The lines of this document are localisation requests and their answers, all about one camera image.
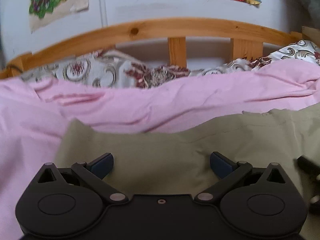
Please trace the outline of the olive beige brown garment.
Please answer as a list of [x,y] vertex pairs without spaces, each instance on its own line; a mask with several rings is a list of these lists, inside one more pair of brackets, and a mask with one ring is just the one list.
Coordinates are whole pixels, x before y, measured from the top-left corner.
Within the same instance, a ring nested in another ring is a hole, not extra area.
[[125,194],[197,194],[218,180],[209,165],[214,151],[255,167],[279,163],[308,200],[311,183],[294,161],[304,155],[319,162],[319,105],[221,116],[173,134],[99,133],[73,121],[55,164],[70,167],[110,152],[114,168],[105,181]]

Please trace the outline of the pink bed sheet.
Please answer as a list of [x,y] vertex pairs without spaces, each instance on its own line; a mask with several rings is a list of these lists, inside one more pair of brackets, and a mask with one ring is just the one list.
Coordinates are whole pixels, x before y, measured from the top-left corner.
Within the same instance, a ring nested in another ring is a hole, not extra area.
[[255,72],[183,77],[157,88],[94,88],[47,78],[1,81],[1,239],[19,239],[15,206],[71,122],[99,133],[183,132],[221,116],[319,105],[319,66],[281,60]]

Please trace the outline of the floral patterned quilt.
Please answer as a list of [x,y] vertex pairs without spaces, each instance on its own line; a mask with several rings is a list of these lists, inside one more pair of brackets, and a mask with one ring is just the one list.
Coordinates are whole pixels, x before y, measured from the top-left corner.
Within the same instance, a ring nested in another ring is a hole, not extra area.
[[98,50],[31,69],[21,74],[20,78],[24,82],[39,82],[46,77],[53,77],[95,88],[149,89],[181,77],[255,71],[284,59],[319,64],[319,47],[312,41],[300,40],[256,60],[243,57],[221,66],[196,70],[175,65],[150,68],[118,50]]

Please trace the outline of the wooden bed frame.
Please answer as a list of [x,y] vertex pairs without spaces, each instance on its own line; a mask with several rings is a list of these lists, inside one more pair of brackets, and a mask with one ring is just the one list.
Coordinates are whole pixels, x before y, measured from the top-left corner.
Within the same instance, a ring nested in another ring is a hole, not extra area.
[[115,48],[117,44],[166,38],[169,63],[187,66],[187,37],[222,37],[231,40],[231,58],[257,59],[263,55],[263,45],[285,46],[302,39],[319,44],[319,30],[302,27],[301,32],[285,33],[276,29],[239,21],[215,18],[176,17],[141,20],[111,25],[71,37],[37,53],[26,53],[11,60],[1,79],[15,77],[24,71],[80,56],[99,49]]

